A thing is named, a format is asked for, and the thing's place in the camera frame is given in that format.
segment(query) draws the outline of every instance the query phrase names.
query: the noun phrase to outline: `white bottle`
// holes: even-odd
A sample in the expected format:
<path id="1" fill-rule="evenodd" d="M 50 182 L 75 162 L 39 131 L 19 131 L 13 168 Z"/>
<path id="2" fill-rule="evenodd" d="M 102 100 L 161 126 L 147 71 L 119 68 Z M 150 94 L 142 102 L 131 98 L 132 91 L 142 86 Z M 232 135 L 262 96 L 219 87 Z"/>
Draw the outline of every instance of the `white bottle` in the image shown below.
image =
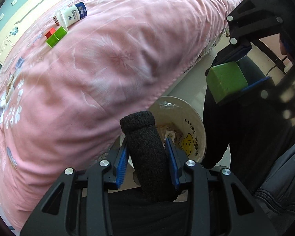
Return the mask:
<path id="1" fill-rule="evenodd" d="M 68 26 L 84 18 L 87 15 L 87 9 L 84 3 L 79 2 L 69 8 L 58 10 L 55 14 L 56 16 L 53 19 L 56 24 L 62 26 L 68 32 Z"/>

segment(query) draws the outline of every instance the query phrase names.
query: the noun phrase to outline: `green block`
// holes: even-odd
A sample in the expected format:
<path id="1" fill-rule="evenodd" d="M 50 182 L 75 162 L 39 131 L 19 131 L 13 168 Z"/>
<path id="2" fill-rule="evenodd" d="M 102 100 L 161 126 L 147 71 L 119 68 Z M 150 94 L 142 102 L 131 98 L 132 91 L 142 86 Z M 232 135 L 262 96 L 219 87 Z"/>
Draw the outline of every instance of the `green block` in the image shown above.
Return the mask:
<path id="1" fill-rule="evenodd" d="M 67 31 L 63 27 L 59 27 L 59 29 L 54 33 L 59 40 L 61 40 L 66 34 Z"/>
<path id="2" fill-rule="evenodd" d="M 216 103 L 248 87 L 246 78 L 236 62 L 212 67 L 208 73 L 206 82 Z"/>
<path id="3" fill-rule="evenodd" d="M 53 48 L 58 42 L 59 42 L 59 39 L 57 36 L 55 36 L 55 34 L 53 34 L 51 37 L 49 37 L 46 41 L 46 43 L 48 43 L 50 48 Z"/>

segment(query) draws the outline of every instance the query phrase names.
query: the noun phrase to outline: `cartoon duck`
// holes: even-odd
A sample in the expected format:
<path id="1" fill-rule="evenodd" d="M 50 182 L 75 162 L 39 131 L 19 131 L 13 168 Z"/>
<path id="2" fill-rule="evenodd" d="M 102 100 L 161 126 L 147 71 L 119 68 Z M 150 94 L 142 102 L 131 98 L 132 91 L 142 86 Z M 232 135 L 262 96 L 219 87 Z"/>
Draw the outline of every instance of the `cartoon duck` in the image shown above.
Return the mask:
<path id="1" fill-rule="evenodd" d="M 194 146 L 194 138 L 188 133 L 187 137 L 181 141 L 181 147 L 185 151 L 185 153 L 189 156 L 191 154 L 191 148 Z"/>

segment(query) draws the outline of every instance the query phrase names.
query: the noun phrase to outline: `pink floral bedspread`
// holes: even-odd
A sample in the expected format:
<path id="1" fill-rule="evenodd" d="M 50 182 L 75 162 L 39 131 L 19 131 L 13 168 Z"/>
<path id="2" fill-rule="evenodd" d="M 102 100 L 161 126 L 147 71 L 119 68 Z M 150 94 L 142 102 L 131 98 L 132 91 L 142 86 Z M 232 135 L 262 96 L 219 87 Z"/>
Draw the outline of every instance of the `pink floral bedspread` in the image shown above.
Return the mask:
<path id="1" fill-rule="evenodd" d="M 57 9 L 88 15 L 54 47 Z M 67 167 L 92 165 L 125 115 L 149 108 L 227 26 L 239 0 L 62 0 L 0 71 L 0 205 L 20 230 Z"/>

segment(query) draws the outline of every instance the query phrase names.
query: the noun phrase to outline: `white bucket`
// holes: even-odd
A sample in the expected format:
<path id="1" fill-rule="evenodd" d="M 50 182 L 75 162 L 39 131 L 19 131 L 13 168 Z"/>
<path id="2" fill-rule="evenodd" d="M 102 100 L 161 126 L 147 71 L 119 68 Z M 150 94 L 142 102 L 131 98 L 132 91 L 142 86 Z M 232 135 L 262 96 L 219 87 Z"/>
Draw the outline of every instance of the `white bucket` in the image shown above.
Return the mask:
<path id="1" fill-rule="evenodd" d="M 191 105 L 179 98 L 164 96 L 160 97 L 149 109 L 155 118 L 155 126 L 173 123 L 182 133 L 179 146 L 188 158 L 196 162 L 202 162 L 206 150 L 205 127 Z M 131 157 L 129 164 L 133 167 Z"/>

